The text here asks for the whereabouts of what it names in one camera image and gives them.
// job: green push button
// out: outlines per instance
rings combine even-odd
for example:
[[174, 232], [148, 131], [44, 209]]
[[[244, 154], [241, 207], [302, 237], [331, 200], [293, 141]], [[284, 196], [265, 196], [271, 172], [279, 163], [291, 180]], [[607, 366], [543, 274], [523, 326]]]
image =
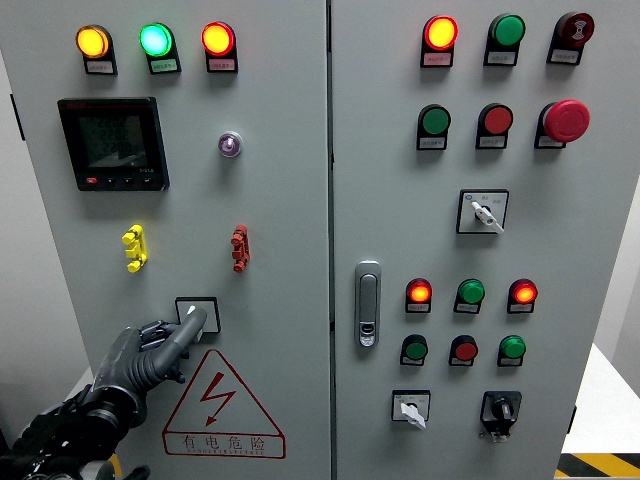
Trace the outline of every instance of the green push button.
[[518, 15], [501, 15], [494, 20], [493, 38], [500, 45], [510, 47], [524, 37], [524, 20]]
[[527, 351], [522, 337], [518, 335], [510, 335], [500, 342], [500, 351], [507, 358], [520, 358]]
[[484, 285], [475, 278], [465, 280], [458, 287], [458, 295], [465, 303], [479, 303], [484, 298]]
[[430, 135], [440, 135], [451, 124], [451, 117], [443, 107], [434, 107], [422, 117], [422, 126]]
[[427, 356], [427, 346], [424, 343], [410, 343], [405, 353], [411, 360], [422, 360]]

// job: red terminal connector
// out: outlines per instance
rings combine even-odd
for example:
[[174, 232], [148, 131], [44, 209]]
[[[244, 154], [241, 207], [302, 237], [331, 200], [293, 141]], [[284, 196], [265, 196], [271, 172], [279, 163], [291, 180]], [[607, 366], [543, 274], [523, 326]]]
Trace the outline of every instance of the red terminal connector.
[[251, 258], [251, 255], [249, 255], [249, 235], [247, 234], [247, 227], [244, 225], [238, 225], [236, 227], [231, 236], [231, 245], [233, 245], [231, 257], [236, 261], [233, 265], [233, 271], [240, 273], [247, 268]]

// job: gray metal panel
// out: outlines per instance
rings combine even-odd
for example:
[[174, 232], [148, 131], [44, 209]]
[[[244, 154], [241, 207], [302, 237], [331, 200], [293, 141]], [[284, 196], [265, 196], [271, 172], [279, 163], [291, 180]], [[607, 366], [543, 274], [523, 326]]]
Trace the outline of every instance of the gray metal panel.
[[[126, 467], [149, 463], [163, 478], [329, 476], [325, 19], [323, 1], [3, 2], [0, 45], [91, 365], [126, 325], [175, 320], [176, 297], [217, 296], [222, 333], [193, 348], [184, 372], [215, 346], [286, 437], [285, 460], [167, 456], [161, 431], [185, 387], [165, 384], [123, 443]], [[235, 30], [238, 75], [206, 73], [200, 33], [215, 20]], [[153, 21], [176, 36], [181, 74], [149, 75], [138, 33]], [[74, 38], [93, 23], [113, 37], [115, 78], [84, 73]], [[81, 193], [56, 101], [128, 96], [158, 100], [171, 187]], [[232, 160], [217, 152], [227, 130], [244, 139]], [[149, 248], [136, 275], [120, 242], [133, 223]], [[229, 243], [239, 223], [252, 254], [240, 275]]]
[[[575, 68], [545, 64], [564, 13], [593, 15], [595, 34]], [[526, 21], [518, 65], [483, 68], [489, 24], [512, 12]], [[332, 8], [336, 392], [338, 478], [552, 478], [638, 178], [635, 76], [640, 70], [637, 2], [362, 2]], [[420, 70], [420, 37], [433, 15], [460, 26], [451, 70]], [[585, 136], [562, 151], [534, 151], [536, 122], [549, 102], [577, 98], [591, 110]], [[478, 114], [508, 105], [515, 122], [505, 151], [476, 151]], [[451, 112], [444, 152], [416, 152], [420, 110]], [[461, 189], [506, 188], [506, 232], [455, 233]], [[379, 343], [352, 336], [354, 267], [380, 262]], [[416, 277], [434, 290], [432, 313], [404, 314]], [[481, 279], [481, 313], [452, 313], [458, 284]], [[527, 277], [535, 313], [507, 316], [511, 282]], [[403, 338], [424, 335], [422, 368], [401, 367]], [[480, 349], [469, 369], [447, 365], [454, 337]], [[521, 368], [498, 369], [497, 348], [522, 335]], [[426, 432], [390, 419], [393, 389], [431, 390]], [[487, 390], [522, 392], [506, 444], [479, 421]]]

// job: lightning bolt symbol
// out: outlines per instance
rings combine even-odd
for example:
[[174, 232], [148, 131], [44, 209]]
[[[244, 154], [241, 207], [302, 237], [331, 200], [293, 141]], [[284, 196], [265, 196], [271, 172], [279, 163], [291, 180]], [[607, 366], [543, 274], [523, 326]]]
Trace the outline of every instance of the lightning bolt symbol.
[[201, 402], [207, 402], [209, 400], [214, 400], [216, 398], [225, 397], [224, 402], [222, 402], [222, 405], [220, 405], [218, 410], [216, 410], [216, 413], [214, 413], [213, 416], [210, 416], [207, 418], [207, 425], [206, 425], [207, 427], [216, 421], [216, 415], [218, 415], [218, 413], [220, 413], [220, 410], [222, 410], [225, 407], [225, 405], [229, 403], [229, 400], [231, 400], [231, 397], [233, 397], [236, 394], [236, 391], [234, 390], [232, 392], [220, 393], [218, 395], [211, 396], [211, 392], [220, 383], [220, 381], [222, 380], [222, 377], [224, 377], [224, 373], [222, 372], [216, 373], [216, 376], [213, 377], [213, 381], [209, 385], [209, 388], [207, 388], [207, 391], [204, 392], [204, 395], [200, 399]]

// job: yellow black hazard stripe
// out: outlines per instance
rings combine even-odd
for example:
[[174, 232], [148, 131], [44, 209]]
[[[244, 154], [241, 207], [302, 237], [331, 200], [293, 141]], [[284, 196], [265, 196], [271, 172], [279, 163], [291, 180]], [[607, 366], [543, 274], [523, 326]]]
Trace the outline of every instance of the yellow black hazard stripe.
[[555, 478], [640, 479], [640, 453], [563, 453]]

